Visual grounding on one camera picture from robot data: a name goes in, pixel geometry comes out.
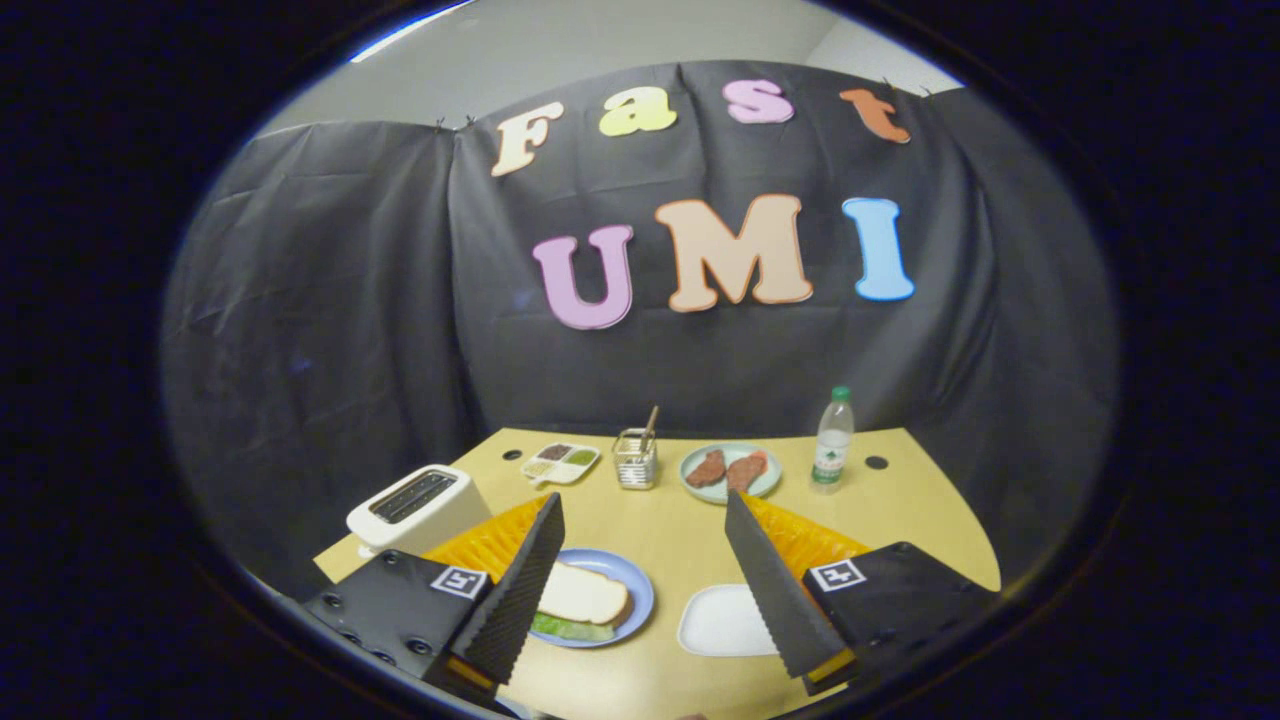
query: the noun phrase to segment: divided condiment tray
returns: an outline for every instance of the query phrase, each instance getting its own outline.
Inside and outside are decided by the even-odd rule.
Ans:
[[[521,468],[531,483],[568,484],[586,474],[600,459],[600,451],[570,442],[553,442],[538,451]]]

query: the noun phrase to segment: steak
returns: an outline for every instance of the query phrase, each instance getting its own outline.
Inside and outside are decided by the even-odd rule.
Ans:
[[[768,468],[769,457],[759,450],[735,460],[728,466],[728,489],[746,492],[751,487],[751,480],[763,475]]]
[[[724,477],[724,451],[713,450],[703,457],[703,462],[685,478],[691,487],[701,488],[718,483]]]

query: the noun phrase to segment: lettuce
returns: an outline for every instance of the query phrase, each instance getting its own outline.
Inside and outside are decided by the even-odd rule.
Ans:
[[[593,625],[590,623],[575,623],[543,612],[534,614],[535,633],[556,635],[566,641],[605,642],[613,639],[613,628],[608,625]]]

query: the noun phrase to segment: foam letter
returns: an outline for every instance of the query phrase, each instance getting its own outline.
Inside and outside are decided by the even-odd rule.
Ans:
[[[573,282],[573,264],[570,258],[577,250],[577,240],[557,237],[538,243],[534,258],[543,266],[543,284],[547,301],[562,323],[580,331],[598,331],[616,324],[631,310],[631,270],[627,269],[627,241],[630,225],[608,225],[590,234],[588,242],[600,250],[604,263],[604,300],[582,302]]]
[[[739,79],[724,86],[728,114],[740,123],[782,123],[796,114],[782,88],[767,79]]]
[[[547,142],[549,129],[547,120],[554,120],[563,114],[564,105],[552,102],[498,123],[502,145],[498,149],[498,163],[490,174],[504,176],[532,163],[534,154],[529,151],[527,145],[539,147]]]
[[[897,113],[892,105],[877,99],[869,90],[846,90],[840,94],[841,100],[847,100],[858,109],[858,115],[863,119],[867,129],[883,137],[890,142],[906,142],[911,140],[911,133],[895,126],[890,114]]]
[[[667,91],[660,87],[623,90],[605,100],[604,109],[608,113],[600,118],[600,132],[609,137],[669,128],[676,122],[676,113],[667,105]]]
[[[869,197],[850,197],[840,206],[858,225],[863,249],[863,279],[854,286],[867,300],[906,300],[915,284],[902,272],[902,250],[897,241],[897,202]]]
[[[760,282],[751,296],[758,301],[781,304],[808,299],[813,286],[800,264],[799,213],[800,200],[795,196],[762,195],[751,201],[742,231],[735,238],[719,215],[701,200],[681,200],[658,208],[654,217],[671,229],[680,284],[667,304],[677,313],[696,313],[716,305],[716,291],[707,287],[705,266],[736,305],[746,296],[756,263]]]

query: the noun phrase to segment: orange soft finger pad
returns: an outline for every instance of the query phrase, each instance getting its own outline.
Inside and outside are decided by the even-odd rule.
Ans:
[[[497,583],[511,566],[520,544],[534,525],[538,511],[547,505],[549,495],[517,505],[506,512],[480,523],[479,525],[454,536],[444,544],[422,555],[445,565],[456,565],[471,570],[489,573]]]
[[[742,495],[742,501],[773,543],[782,562],[797,583],[809,568],[856,557],[872,548],[824,528],[808,518],[783,510],[758,497]]]

